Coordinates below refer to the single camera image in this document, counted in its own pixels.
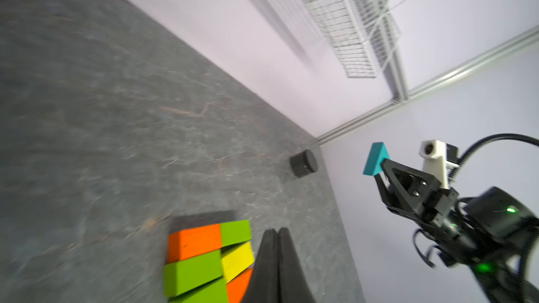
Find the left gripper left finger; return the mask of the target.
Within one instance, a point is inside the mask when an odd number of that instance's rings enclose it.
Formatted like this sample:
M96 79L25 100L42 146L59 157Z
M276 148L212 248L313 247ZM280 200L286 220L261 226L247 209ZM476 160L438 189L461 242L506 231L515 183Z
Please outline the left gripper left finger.
M275 229L266 230L262 236L251 280L242 302L279 302L279 236Z

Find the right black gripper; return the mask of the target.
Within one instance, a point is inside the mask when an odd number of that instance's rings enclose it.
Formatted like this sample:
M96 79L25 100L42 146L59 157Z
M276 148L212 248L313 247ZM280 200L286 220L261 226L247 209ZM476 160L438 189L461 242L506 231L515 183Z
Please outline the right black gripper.
M404 206L420 206L440 188L435 176L390 159L381 167L383 173L374 177L380 197L391 213L401 217ZM494 268L522 254L537 226L538 218L529 208L502 189L491 187L478 197L457 200L439 224L420 224L416 233L435 242L420 254L431 268L435 267L431 261L435 251L447 267Z

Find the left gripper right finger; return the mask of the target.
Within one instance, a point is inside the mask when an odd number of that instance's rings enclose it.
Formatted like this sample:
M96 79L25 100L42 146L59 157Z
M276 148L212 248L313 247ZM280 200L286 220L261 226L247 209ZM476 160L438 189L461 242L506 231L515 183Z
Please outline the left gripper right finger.
M315 303L288 228L279 230L279 242L280 302Z

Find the orange block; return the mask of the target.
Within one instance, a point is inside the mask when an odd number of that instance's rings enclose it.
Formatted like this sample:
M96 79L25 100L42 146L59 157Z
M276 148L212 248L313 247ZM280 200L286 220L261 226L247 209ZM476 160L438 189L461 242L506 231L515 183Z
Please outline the orange block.
M227 284L227 295L229 303L241 303L251 281L252 273L253 268L250 267L241 272L240 275L235 277L233 280L231 280L231 282Z
M219 224L184 229L168 235L168 263L217 251L222 247Z

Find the yellow block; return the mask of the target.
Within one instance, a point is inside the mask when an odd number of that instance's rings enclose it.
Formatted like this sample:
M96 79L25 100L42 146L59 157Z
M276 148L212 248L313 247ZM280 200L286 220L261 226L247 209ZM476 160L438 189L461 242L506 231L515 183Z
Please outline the yellow block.
M255 262L250 241L224 248L221 253L223 277L230 283Z

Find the green block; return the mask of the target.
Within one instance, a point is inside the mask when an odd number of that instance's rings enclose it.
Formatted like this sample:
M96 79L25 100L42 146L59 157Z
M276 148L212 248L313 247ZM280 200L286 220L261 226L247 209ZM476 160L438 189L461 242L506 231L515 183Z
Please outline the green block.
M164 294L178 297L223 275L221 252L213 251L167 264L164 268Z
M221 223L220 234L222 247L242 244L252 239L251 225L248 220Z
M170 303L228 303L227 283L221 279L204 284L169 300Z

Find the teal small block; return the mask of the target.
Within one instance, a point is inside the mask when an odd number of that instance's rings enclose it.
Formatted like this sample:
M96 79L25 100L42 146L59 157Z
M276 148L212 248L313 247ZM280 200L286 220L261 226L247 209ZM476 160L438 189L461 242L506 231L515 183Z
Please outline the teal small block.
M364 175L376 176L383 172L381 164L390 156L383 142L373 143L364 168Z

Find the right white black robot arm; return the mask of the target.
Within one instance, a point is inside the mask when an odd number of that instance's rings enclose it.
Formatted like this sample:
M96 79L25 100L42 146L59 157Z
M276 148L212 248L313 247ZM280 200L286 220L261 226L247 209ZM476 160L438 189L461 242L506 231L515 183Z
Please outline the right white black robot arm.
M461 198L426 172L388 158L369 159L365 175L375 178L383 203L418 225L416 234L433 241L422 260L437 253L447 268L468 267L490 302L537 302L527 279L538 242L538 218L500 188Z

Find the black cylinder container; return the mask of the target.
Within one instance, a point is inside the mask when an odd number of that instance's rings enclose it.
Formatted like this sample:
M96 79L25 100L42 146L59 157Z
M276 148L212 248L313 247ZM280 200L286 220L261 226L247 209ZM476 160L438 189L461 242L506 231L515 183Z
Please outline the black cylinder container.
M295 175L297 178L303 178L307 175L313 174L319 169L316 156L312 150L304 150L293 155L289 159L289 163L293 175Z

